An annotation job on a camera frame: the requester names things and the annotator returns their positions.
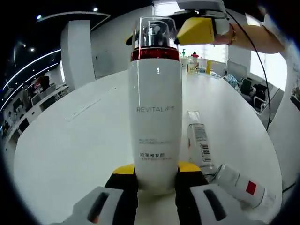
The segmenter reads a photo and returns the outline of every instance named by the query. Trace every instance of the ceiling light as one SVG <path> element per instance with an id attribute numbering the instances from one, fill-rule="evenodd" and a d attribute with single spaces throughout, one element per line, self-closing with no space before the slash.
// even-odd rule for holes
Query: ceiling light
<path id="1" fill-rule="evenodd" d="M 58 64 L 58 63 L 55 63 L 55 64 L 53 64 L 52 66 L 49 66 L 49 67 L 47 67 L 47 68 L 45 68 L 45 69 L 39 71 L 38 73 L 34 74 L 31 78 L 27 79 L 25 82 L 29 81 L 30 79 L 32 79 L 32 78 L 35 77 L 36 75 L 42 73 L 43 71 L 45 71 L 45 70 L 49 69 L 50 67 L 53 67 L 53 66 L 55 66 L 55 65 L 57 65 L 57 64 Z"/>
<path id="2" fill-rule="evenodd" d="M 39 57 L 38 59 L 36 59 L 36 60 L 33 60 L 31 63 L 29 63 L 29 64 L 27 64 L 26 66 L 24 66 L 22 69 L 20 69 L 15 75 L 13 75 L 10 79 L 9 79 L 9 81 L 4 85 L 4 87 L 2 88 L 2 90 L 4 90 L 5 88 L 6 88 L 6 86 L 8 86 L 8 84 L 20 73 L 20 72 L 22 72 L 24 69 L 26 69 L 28 66 L 30 66 L 31 64 L 33 64 L 33 63 L 35 63 L 36 61 L 39 61 L 40 59 L 42 59 L 42 58 L 44 58 L 44 57 L 46 57 L 46 56 L 48 56 L 48 55 L 51 55 L 51 54 L 53 54 L 53 53 L 57 53 L 57 52 L 59 52 L 59 51 L 61 51 L 61 49 L 59 49 L 59 50 L 55 50 L 54 52 L 51 52 L 51 53 L 48 53 L 48 54 L 46 54 L 46 55 L 43 55 L 43 56 L 41 56 L 41 57 Z"/>

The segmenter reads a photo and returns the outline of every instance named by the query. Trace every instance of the red label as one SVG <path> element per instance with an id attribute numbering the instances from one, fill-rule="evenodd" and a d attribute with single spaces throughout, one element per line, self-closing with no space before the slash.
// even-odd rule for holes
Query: red label
<path id="1" fill-rule="evenodd" d="M 131 53 L 131 61 L 144 59 L 170 59 L 179 61 L 179 53 L 172 47 L 144 47 L 136 48 Z"/>
<path id="2" fill-rule="evenodd" d="M 254 195 L 255 189 L 256 189 L 256 184 L 253 183 L 253 182 L 251 182 L 251 181 L 249 181 L 246 191 L 249 194 Z"/>

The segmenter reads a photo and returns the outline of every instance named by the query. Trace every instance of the transparent cap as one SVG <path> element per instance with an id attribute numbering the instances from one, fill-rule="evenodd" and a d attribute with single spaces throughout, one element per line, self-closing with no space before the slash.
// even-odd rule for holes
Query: transparent cap
<path id="1" fill-rule="evenodd" d="M 175 21 L 170 17 L 140 17 L 132 35 L 132 47 L 173 47 L 176 38 Z"/>

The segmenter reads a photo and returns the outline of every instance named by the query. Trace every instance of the window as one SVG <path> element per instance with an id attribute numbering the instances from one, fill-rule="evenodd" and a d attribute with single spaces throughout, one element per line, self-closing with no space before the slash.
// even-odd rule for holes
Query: window
<path id="1" fill-rule="evenodd" d="M 246 14 L 246 18 L 249 25 L 262 25 L 257 19 L 248 14 Z M 258 54 L 266 71 L 268 82 L 284 91 L 286 86 L 287 73 L 286 60 L 280 53 L 264 54 L 259 52 Z M 250 72 L 265 80 L 263 68 L 255 51 L 251 51 Z"/>
<path id="2" fill-rule="evenodd" d="M 168 16 L 175 12 L 181 11 L 176 1 L 155 1 L 154 14 L 161 16 Z M 190 56 L 196 52 L 199 57 L 226 63 L 228 45 L 183 45 L 179 46 L 179 51 L 186 53 Z"/>

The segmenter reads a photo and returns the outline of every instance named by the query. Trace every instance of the round table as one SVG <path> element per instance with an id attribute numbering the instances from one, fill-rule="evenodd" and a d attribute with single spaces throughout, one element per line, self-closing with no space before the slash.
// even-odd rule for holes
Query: round table
<path id="1" fill-rule="evenodd" d="M 188 161 L 187 111 L 199 111 L 216 166 L 228 164 L 276 195 L 269 221 L 280 209 L 281 172 L 273 144 L 251 106 L 223 79 L 182 73 L 180 160 Z M 128 72 L 89 83 L 60 99 L 20 136 L 14 159 L 17 190 L 42 224 L 62 222 L 73 205 L 112 171 L 133 162 L 128 115 Z M 139 195 L 135 224 L 179 224 L 175 194 Z"/>

